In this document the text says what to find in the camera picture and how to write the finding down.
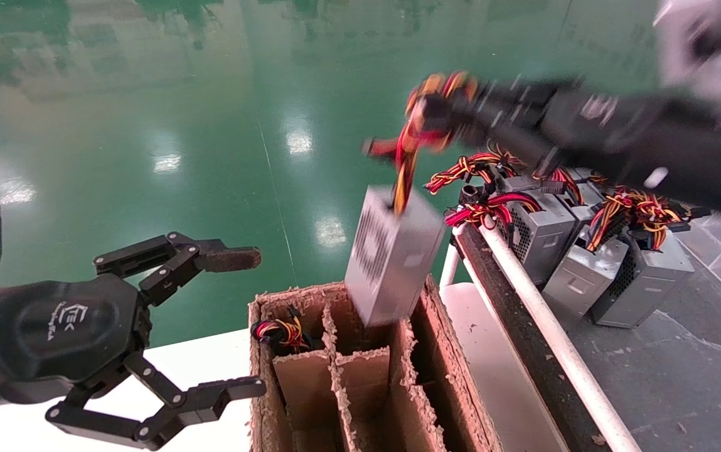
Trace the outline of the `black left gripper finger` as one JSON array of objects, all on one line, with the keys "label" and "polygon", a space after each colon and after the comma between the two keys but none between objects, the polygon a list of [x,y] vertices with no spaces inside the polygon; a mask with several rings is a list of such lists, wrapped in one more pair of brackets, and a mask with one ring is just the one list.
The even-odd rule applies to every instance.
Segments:
[{"label": "black left gripper finger", "polygon": [[97,275],[122,279],[149,271],[139,292],[147,305],[159,306],[200,272],[249,270],[261,261],[256,247],[228,248],[220,239],[194,240],[171,232],[99,255],[93,265]]}]

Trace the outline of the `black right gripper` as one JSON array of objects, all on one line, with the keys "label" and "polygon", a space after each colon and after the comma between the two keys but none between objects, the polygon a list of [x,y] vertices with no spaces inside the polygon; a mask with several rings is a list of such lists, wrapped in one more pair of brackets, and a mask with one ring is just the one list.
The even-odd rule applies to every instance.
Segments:
[{"label": "black right gripper", "polygon": [[562,160],[573,166],[604,166],[637,143],[673,103],[665,95],[598,94],[579,88],[579,77],[469,79],[475,110],[547,106],[545,112],[527,112],[513,120],[504,112],[461,114],[461,123],[469,127],[466,141],[493,144],[517,158],[532,177],[548,178]]}]

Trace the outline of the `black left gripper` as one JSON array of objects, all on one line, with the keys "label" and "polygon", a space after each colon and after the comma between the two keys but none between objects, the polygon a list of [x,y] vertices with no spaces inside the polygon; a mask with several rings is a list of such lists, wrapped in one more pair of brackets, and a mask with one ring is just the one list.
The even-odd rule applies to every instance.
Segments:
[{"label": "black left gripper", "polygon": [[[229,403],[267,391],[260,377],[183,391],[143,357],[146,346],[147,304],[116,276],[0,289],[0,404],[67,395],[45,414],[65,434],[160,450],[189,426],[219,421]],[[85,408],[128,377],[162,402],[151,417],[140,421]]]}]

